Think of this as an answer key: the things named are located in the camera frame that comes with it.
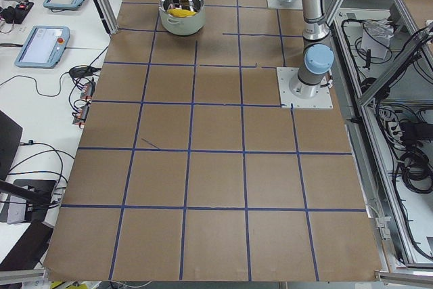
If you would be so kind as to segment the yellow corn cob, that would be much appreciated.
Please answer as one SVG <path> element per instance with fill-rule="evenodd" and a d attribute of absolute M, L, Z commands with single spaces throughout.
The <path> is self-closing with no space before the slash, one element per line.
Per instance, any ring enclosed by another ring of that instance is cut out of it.
<path fill-rule="evenodd" d="M 188 18 L 197 14 L 194 10 L 171 8 L 167 10 L 167 13 L 174 18 Z"/>

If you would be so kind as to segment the white cooking pot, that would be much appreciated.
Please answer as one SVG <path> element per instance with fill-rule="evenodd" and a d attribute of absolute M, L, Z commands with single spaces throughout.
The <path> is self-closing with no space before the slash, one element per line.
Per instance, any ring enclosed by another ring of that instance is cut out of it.
<path fill-rule="evenodd" d="M 204 0 L 160 0 L 159 14 L 163 27 L 170 33 L 189 36 L 204 27 L 206 14 Z"/>

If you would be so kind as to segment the small circuit boards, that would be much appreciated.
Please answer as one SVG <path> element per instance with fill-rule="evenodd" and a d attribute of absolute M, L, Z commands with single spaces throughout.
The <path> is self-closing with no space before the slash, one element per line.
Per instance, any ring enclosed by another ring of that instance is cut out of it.
<path fill-rule="evenodd" d="M 90 77 L 77 78 L 73 79 L 73 81 L 74 86 L 68 97 L 70 107 L 72 108 L 72 124 L 80 129 L 84 129 L 96 82 L 94 78 Z M 72 99 L 74 91 L 80 93 L 77 99 Z"/>

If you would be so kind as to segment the near blue teach pendant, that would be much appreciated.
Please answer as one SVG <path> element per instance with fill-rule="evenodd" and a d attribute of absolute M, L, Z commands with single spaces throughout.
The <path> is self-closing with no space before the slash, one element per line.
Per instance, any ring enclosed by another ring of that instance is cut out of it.
<path fill-rule="evenodd" d="M 34 26 L 14 64 L 21 68 L 53 68 L 69 38 L 70 29 L 66 26 Z"/>

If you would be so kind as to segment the brown paper table mat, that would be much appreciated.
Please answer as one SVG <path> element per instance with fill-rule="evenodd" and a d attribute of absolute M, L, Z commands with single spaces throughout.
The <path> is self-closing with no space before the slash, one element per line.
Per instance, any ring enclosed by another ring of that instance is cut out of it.
<path fill-rule="evenodd" d="M 54 281 L 371 281 L 338 106 L 282 107 L 302 12 L 204 0 L 199 33 L 123 0 L 44 265 Z"/>

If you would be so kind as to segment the black monitor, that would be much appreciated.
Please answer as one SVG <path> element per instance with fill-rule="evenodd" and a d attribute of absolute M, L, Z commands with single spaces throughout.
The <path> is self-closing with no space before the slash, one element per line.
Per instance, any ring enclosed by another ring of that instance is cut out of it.
<path fill-rule="evenodd" d="M 20 145 L 22 127 L 4 112 L 1 112 L 0 127 L 1 180 L 6 180 Z"/>

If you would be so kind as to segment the aluminium side frame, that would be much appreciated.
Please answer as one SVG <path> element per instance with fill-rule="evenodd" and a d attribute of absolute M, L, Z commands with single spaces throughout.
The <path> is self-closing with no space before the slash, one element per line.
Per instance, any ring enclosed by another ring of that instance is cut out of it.
<path fill-rule="evenodd" d="M 389 272 L 432 274 L 432 0 L 331 0 L 350 137 Z"/>

